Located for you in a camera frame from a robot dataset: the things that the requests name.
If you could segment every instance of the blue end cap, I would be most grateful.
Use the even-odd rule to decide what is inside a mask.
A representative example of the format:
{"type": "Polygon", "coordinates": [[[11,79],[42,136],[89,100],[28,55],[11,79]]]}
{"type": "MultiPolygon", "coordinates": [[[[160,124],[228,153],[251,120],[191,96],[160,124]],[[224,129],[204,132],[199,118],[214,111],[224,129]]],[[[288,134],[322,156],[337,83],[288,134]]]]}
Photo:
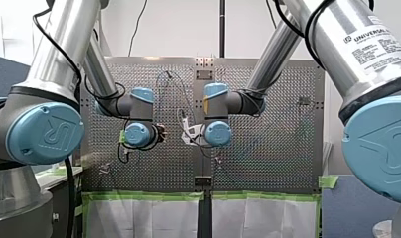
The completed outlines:
{"type": "Polygon", "coordinates": [[[361,181],[401,202],[401,96],[379,99],[359,109],[345,127],[342,149],[361,181]]]}
{"type": "Polygon", "coordinates": [[[154,92],[150,88],[146,87],[135,87],[130,92],[130,95],[138,98],[139,100],[154,103],[154,92]]]}
{"type": "Polygon", "coordinates": [[[210,83],[207,86],[205,86],[203,90],[203,95],[206,96],[208,99],[212,99],[227,92],[228,92],[227,84],[216,82],[216,83],[210,83]]]}
{"type": "Polygon", "coordinates": [[[66,159],[83,138],[83,122],[72,107],[43,103],[24,112],[6,137],[12,159],[26,165],[50,165],[66,159]]]}
{"type": "Polygon", "coordinates": [[[127,144],[133,147],[144,147],[150,141],[148,128],[141,123],[132,123],[126,127],[124,137],[127,144]]]}
{"type": "Polygon", "coordinates": [[[231,128],[222,121],[212,122],[205,131],[204,137],[212,146],[225,146],[231,141],[231,128]]]}

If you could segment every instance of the metal pegboard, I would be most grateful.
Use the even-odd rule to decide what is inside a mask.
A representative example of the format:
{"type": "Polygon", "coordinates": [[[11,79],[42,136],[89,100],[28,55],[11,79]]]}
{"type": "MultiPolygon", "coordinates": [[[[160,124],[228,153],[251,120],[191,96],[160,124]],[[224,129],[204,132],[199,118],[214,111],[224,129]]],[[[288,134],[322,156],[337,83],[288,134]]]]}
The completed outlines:
{"type": "MultiPolygon", "coordinates": [[[[217,59],[216,80],[243,88],[254,65],[249,59],[217,59]]],[[[212,161],[214,190],[318,192],[324,76],[311,60],[290,60],[268,91],[261,117],[230,116],[231,145],[212,161]]]]}
{"type": "Polygon", "coordinates": [[[177,108],[187,111],[188,105],[182,95],[181,82],[176,78],[169,80],[165,71],[182,79],[189,102],[192,102],[193,59],[112,58],[107,63],[113,77],[126,89],[142,86],[154,90],[154,122],[164,124],[169,134],[155,149],[133,152],[129,163],[121,164],[117,159],[117,142],[124,121],[98,115],[94,100],[83,90],[82,113],[88,119],[82,146],[83,189],[192,191],[192,149],[180,139],[182,130],[176,119],[177,108]]]}
{"type": "MultiPolygon", "coordinates": [[[[82,143],[83,189],[92,190],[194,190],[193,148],[183,144],[176,109],[189,112],[179,88],[180,81],[167,83],[165,70],[180,76],[189,102],[196,73],[195,59],[111,58],[107,61],[114,78],[130,89],[154,89],[155,122],[166,125],[166,142],[150,152],[132,154],[127,165],[117,160],[117,141],[123,122],[99,116],[94,101],[82,91],[82,115],[87,127],[82,143]]],[[[242,88],[256,59],[215,59],[214,74],[232,89],[242,88]]],[[[324,73],[311,60],[291,60],[267,97],[260,118],[231,116],[234,137],[222,149],[215,170],[216,190],[271,190],[313,193],[321,174],[324,73]],[[310,105],[300,105],[309,98],[310,105]]]]}

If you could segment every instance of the green painter's tape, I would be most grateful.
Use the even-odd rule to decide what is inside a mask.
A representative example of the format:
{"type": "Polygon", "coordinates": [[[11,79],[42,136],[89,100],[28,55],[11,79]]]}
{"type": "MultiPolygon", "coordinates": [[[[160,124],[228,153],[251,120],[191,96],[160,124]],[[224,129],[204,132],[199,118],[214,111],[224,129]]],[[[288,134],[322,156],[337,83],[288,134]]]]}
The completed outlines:
{"type": "Polygon", "coordinates": [[[319,201],[321,196],[316,195],[295,195],[285,194],[277,192],[260,192],[260,191],[215,191],[212,194],[212,198],[215,200],[240,200],[240,199],[268,199],[268,200],[290,200],[300,202],[312,202],[319,201]]]}
{"type": "Polygon", "coordinates": [[[321,197],[319,197],[319,200],[316,205],[316,231],[315,231],[316,238],[321,237],[320,236],[320,233],[321,233],[321,207],[322,207],[322,200],[321,200],[321,197]]]}
{"type": "Polygon", "coordinates": [[[86,237],[89,203],[89,197],[82,195],[83,237],[86,237]]]}
{"type": "Polygon", "coordinates": [[[56,169],[55,171],[51,172],[53,176],[65,176],[67,174],[67,169],[56,169]]]}
{"type": "Polygon", "coordinates": [[[319,187],[320,188],[328,188],[328,189],[334,189],[336,186],[336,182],[338,176],[324,176],[324,177],[319,177],[319,187]]]}
{"type": "Polygon", "coordinates": [[[150,200],[150,201],[194,201],[203,200],[203,193],[159,193],[159,192],[143,192],[143,191],[99,191],[85,192],[82,197],[90,201],[94,200],[150,200]]]}
{"type": "Polygon", "coordinates": [[[125,136],[124,136],[124,130],[120,131],[120,136],[119,136],[119,143],[125,143],[125,136]]]}
{"type": "Polygon", "coordinates": [[[83,205],[76,207],[74,209],[74,216],[80,216],[83,213],[83,205]]]}

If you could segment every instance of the universal robots logo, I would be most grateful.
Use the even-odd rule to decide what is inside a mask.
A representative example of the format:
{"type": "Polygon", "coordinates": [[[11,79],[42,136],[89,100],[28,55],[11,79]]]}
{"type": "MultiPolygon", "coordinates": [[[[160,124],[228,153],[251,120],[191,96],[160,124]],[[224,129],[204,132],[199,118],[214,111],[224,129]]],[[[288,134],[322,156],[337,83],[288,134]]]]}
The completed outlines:
{"type": "Polygon", "coordinates": [[[345,43],[350,43],[351,41],[352,41],[352,36],[347,36],[347,37],[345,37],[345,39],[343,39],[343,41],[345,42],[345,43]]]}
{"type": "Polygon", "coordinates": [[[53,150],[68,150],[75,128],[76,124],[73,122],[59,117],[50,117],[43,130],[40,146],[53,150]]]}

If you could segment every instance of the gray panel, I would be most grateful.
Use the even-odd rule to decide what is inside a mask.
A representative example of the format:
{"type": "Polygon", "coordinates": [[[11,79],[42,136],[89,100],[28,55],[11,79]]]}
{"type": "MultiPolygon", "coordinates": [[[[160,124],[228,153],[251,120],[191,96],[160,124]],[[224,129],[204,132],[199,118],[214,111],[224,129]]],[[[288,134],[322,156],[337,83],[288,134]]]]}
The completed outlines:
{"type": "MultiPolygon", "coordinates": [[[[165,143],[152,151],[136,152],[129,164],[120,164],[117,141],[123,122],[96,115],[94,101],[83,90],[82,115],[88,129],[82,144],[84,190],[192,191],[194,176],[201,172],[207,176],[211,171],[194,168],[194,165],[204,166],[205,161],[199,164],[198,159],[194,160],[193,148],[180,139],[182,130],[176,119],[177,108],[184,108],[188,114],[190,111],[180,87],[176,87],[180,82],[167,84],[162,72],[177,73],[189,102],[195,104],[196,98],[192,98],[195,59],[111,58],[107,62],[114,78],[126,88],[154,89],[155,122],[165,124],[170,134],[165,143]]],[[[256,62],[256,59],[215,59],[211,66],[217,81],[237,89],[244,87],[256,62]]],[[[317,192],[322,164],[323,76],[311,60],[292,60],[270,90],[267,109],[261,118],[230,117],[234,131],[232,144],[221,152],[213,152],[220,153],[217,159],[222,161],[212,172],[215,189],[317,192]],[[312,103],[300,105],[300,97],[308,97],[312,103]]]]}
{"type": "MultiPolygon", "coordinates": [[[[254,67],[251,59],[235,64],[235,59],[215,62],[216,80],[231,89],[243,88],[254,67]]],[[[260,118],[230,116],[233,138],[218,152],[214,189],[319,192],[323,100],[323,71],[311,60],[290,60],[260,118]],[[301,97],[310,105],[301,105],[301,97]]]]}

